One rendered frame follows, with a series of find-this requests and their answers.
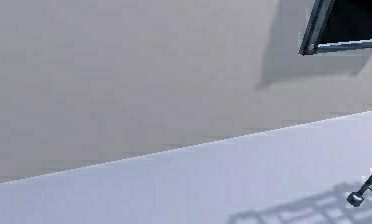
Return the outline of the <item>dark framed wall picture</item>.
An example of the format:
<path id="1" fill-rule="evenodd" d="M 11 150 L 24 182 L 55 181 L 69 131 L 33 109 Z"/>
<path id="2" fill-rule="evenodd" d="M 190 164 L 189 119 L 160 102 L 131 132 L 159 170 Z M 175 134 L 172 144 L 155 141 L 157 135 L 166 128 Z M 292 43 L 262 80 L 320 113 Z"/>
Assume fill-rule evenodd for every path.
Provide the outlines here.
<path id="1" fill-rule="evenodd" d="M 372 48 L 372 0 L 315 0 L 299 53 Z"/>

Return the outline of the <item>black metal chair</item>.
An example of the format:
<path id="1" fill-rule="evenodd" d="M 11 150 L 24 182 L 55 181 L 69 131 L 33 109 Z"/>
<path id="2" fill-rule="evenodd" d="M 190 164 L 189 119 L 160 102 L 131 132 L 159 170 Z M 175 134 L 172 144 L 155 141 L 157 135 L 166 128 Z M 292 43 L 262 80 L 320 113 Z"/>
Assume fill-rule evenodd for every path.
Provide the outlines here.
<path id="1" fill-rule="evenodd" d="M 372 174 L 363 183 L 358 191 L 351 192 L 347 197 L 347 202 L 353 207 L 359 207 L 364 202 L 364 193 L 370 190 L 372 192 Z"/>

